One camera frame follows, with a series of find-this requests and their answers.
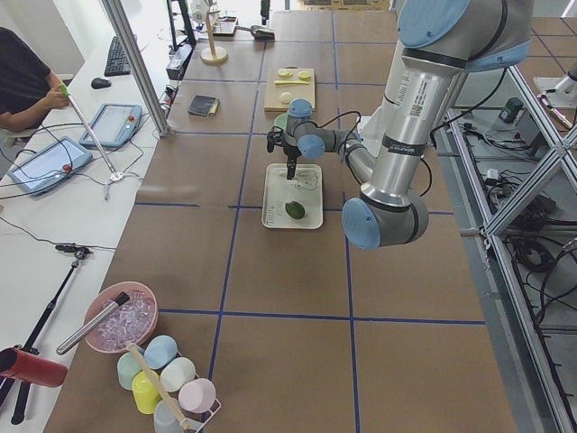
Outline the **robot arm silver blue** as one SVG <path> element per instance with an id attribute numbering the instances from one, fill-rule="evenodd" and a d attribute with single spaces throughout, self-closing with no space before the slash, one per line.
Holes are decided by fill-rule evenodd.
<path id="1" fill-rule="evenodd" d="M 335 152 L 343 159 L 361 184 L 358 197 L 343 205 L 350 243 L 374 249 L 417 240 L 428 210 L 411 183 L 453 78 L 522 61 L 533 11 L 531 1 L 406 1 L 382 104 L 366 125 L 380 141 L 378 155 L 353 130 L 317 125 L 302 98 L 290 102 L 285 126 L 270 131 L 267 150 L 282 147 L 290 175 L 299 156 Z"/>

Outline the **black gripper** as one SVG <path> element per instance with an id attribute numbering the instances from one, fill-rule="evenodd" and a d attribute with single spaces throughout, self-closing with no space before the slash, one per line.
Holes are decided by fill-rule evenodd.
<path id="1" fill-rule="evenodd" d="M 301 151 L 298 148 L 297 139 L 290 135 L 288 131 L 283 132 L 281 143 L 283 146 L 283 152 L 288 158 L 287 180 L 293 180 L 296 175 L 297 161 L 301 156 Z"/>

